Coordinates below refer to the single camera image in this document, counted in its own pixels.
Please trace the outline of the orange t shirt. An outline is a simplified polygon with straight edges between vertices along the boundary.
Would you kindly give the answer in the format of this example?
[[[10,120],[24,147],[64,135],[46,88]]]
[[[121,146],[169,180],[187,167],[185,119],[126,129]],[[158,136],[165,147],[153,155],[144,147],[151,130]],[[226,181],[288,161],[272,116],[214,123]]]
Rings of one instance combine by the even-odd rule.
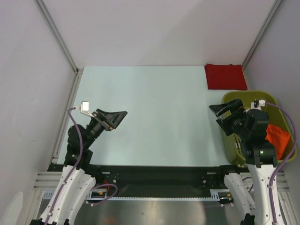
[[[267,127],[266,140],[275,147],[277,160],[280,160],[290,140],[290,134],[280,127],[269,124]]]

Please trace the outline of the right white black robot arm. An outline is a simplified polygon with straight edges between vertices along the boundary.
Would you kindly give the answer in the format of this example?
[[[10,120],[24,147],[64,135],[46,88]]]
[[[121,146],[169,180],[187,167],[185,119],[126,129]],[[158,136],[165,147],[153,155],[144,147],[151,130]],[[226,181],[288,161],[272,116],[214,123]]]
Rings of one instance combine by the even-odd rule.
[[[276,150],[267,139],[269,116],[261,108],[265,100],[255,100],[245,109],[241,99],[209,109],[227,136],[240,138],[242,154],[251,174],[254,195],[251,196],[238,172],[222,172],[216,176],[221,188],[228,188],[241,214],[242,225],[282,225],[277,189],[278,160]]]

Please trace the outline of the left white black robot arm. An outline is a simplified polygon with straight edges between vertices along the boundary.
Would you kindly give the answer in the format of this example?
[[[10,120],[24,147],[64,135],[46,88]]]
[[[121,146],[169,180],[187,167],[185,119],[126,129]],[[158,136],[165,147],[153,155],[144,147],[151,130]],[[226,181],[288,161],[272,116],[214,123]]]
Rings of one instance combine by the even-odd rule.
[[[111,186],[118,191],[116,185],[105,182],[101,167],[91,164],[90,146],[104,131],[115,130],[127,112],[97,109],[84,114],[90,117],[90,122],[85,127],[74,123],[69,128],[60,181],[44,212],[38,219],[31,220],[32,225],[72,225],[92,189]]]

